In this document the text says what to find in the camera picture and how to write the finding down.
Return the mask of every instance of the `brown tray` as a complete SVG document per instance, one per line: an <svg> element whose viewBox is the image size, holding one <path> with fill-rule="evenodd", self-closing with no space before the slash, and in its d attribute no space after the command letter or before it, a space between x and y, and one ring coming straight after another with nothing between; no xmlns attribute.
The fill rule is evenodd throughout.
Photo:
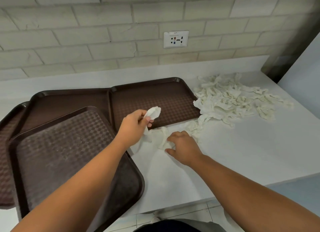
<svg viewBox="0 0 320 232"><path fill-rule="evenodd" d="M47 90L32 96L13 135L26 132L86 106L95 106L108 117L109 88Z"/></svg>
<svg viewBox="0 0 320 232"><path fill-rule="evenodd" d="M6 145L27 105L28 102L17 105L0 122L0 209L10 209L14 207Z"/></svg>
<svg viewBox="0 0 320 232"><path fill-rule="evenodd" d="M178 77L151 80L112 87L109 92L109 120L118 131L122 119L137 109L161 107L152 128L158 128L200 116L193 105L197 97Z"/></svg>
<svg viewBox="0 0 320 232"><path fill-rule="evenodd" d="M92 106L14 137L8 150L19 218L77 173L114 137L104 114ZM120 160L110 190L88 231L104 231L142 196L144 179L128 153Z"/></svg>

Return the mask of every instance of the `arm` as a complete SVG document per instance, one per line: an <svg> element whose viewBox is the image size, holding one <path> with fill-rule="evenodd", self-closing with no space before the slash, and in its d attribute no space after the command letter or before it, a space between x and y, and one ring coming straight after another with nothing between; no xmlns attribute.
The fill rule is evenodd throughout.
<svg viewBox="0 0 320 232"><path fill-rule="evenodd" d="M145 110L137 110L125 117L112 143L35 207L12 232L86 231L109 192L121 157L139 141L146 125L151 126L150 118L141 120L145 114Z"/></svg>
<svg viewBox="0 0 320 232"><path fill-rule="evenodd" d="M320 231L317 215L203 155L187 132L175 132L168 141L175 143L176 150L166 152L198 173L243 230Z"/></svg>

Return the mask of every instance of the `right hand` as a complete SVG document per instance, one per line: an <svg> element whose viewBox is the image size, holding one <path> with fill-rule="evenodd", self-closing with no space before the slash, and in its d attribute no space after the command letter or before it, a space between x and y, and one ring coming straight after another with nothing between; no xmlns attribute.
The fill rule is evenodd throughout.
<svg viewBox="0 0 320 232"><path fill-rule="evenodd" d="M173 142L176 150L168 148L165 151L181 164L191 166L203 156L196 141L186 131L172 133L167 141Z"/></svg>

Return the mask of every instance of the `wall socket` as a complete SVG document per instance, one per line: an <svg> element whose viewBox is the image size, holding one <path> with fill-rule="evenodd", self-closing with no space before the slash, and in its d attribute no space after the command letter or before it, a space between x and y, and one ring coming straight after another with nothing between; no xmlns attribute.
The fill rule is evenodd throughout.
<svg viewBox="0 0 320 232"><path fill-rule="evenodd" d="M188 45L189 31L164 32L163 48L178 48Z"/></svg>

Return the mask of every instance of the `white countertop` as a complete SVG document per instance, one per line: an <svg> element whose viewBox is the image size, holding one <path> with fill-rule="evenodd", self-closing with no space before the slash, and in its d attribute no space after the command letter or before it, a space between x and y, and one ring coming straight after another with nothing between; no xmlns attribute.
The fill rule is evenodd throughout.
<svg viewBox="0 0 320 232"><path fill-rule="evenodd" d="M92 73L73 75L73 82L70 82L70 75L38 78L38 82L37 79L28 80L29 82L24 80L23 83L18 80L0 82L0 118L15 105L48 88L107 87L170 76L182 77L193 88L198 84L197 75L249 71L242 75L242 84L268 88L270 93L293 101L294 109L279 104L275 113L276 121L266 121L258 115L248 116L238 120L234 128L221 121L210 121L201 134L199 146L202 152L262 185L318 174L320 120L259 71L265 60L266 57L263 56L156 66L139 71L136 68L111 70L94 73L94 76ZM18 86L18 91L8 91L14 86ZM183 126L184 124L172 125L169 130L182 130ZM146 187L142 198L125 215L146 213L214 197L202 179L190 168L179 164L164 151L153 150L149 143L143 143L141 150L132 158L145 178ZM0 210L0 224L5 223L7 228L4 231L9 231L17 222L14 209Z"/></svg>

